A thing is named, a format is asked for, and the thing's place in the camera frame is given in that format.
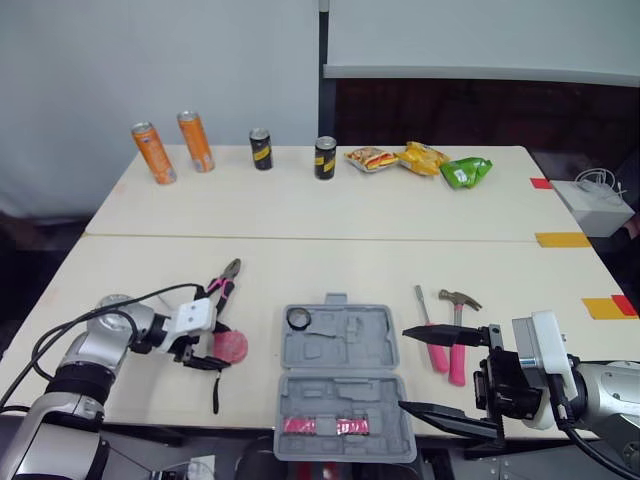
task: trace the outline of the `pliers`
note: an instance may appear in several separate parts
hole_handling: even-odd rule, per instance
[[[216,311],[218,312],[218,315],[220,315],[220,312],[222,312],[222,309],[227,304],[229,295],[235,288],[233,279],[236,277],[236,275],[238,275],[241,263],[242,262],[240,262],[240,259],[236,258],[227,266],[227,268],[224,269],[222,275],[214,278],[213,280],[211,280],[211,282],[209,282],[209,286],[206,289],[206,295],[208,297],[213,295],[216,291],[221,290],[220,299],[218,300],[218,303],[216,305]]]

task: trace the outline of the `screwdriver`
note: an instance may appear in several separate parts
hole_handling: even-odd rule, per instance
[[[416,285],[414,288],[416,291],[416,297],[418,297],[418,302],[422,307],[425,323],[427,325],[432,325],[429,320],[429,314],[427,313],[427,306],[424,304],[422,288],[420,285]],[[429,352],[429,358],[431,359],[431,366],[436,372],[446,373],[449,371],[449,360],[447,359],[447,355],[442,345],[427,344],[427,351]]]

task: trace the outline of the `soda can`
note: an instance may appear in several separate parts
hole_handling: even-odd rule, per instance
[[[249,132],[249,142],[253,152],[253,164],[258,170],[269,170],[273,166],[269,130],[254,128]]]
[[[131,136],[138,145],[156,182],[161,185],[175,182],[176,172],[169,161],[167,152],[164,151],[158,132],[151,122],[136,123],[131,127]]]
[[[316,140],[316,178],[329,180],[336,171],[336,139],[320,137]]]
[[[211,156],[211,149],[207,141],[207,134],[200,120],[198,112],[186,110],[178,114],[178,125],[184,135],[187,148],[191,154],[191,160],[196,171],[204,173],[213,170],[215,164]]]

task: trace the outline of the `chip bag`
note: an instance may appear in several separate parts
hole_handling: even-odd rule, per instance
[[[438,175],[438,167],[451,160],[444,153],[419,142],[407,142],[407,149],[396,155],[400,165],[418,175]]]
[[[373,173],[390,167],[398,161],[393,153],[385,152],[376,147],[358,148],[345,153],[349,161],[363,172]]]
[[[491,160],[469,157],[440,165],[440,171],[452,188],[471,188],[482,180],[492,166]]]

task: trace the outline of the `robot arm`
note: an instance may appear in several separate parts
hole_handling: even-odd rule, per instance
[[[130,300],[105,297],[99,307]],[[175,355],[184,365],[221,370],[229,366],[213,357],[195,357],[192,345],[211,332],[215,313],[209,298],[181,305],[170,317],[140,303],[90,320],[60,362],[44,395],[31,406],[0,463],[0,479],[47,475],[56,479],[101,478],[109,446],[99,428],[109,396],[128,349],[152,349]],[[135,330],[125,317],[133,320]]]
[[[555,422],[585,453],[603,465],[611,463],[587,451],[588,445],[573,429],[589,430],[612,446],[627,467],[640,472],[640,364],[584,363],[567,355],[556,317],[550,311],[515,319],[513,328],[517,352],[503,349],[498,325],[479,329],[435,325],[405,330],[404,335],[426,343],[489,348],[489,356],[474,373],[476,407],[486,410],[487,418],[468,418],[461,410],[440,405],[400,402],[400,406],[447,432],[489,441],[477,449],[478,455],[499,453],[504,447],[505,416],[537,429],[549,428]],[[621,470],[616,473],[640,478]]]

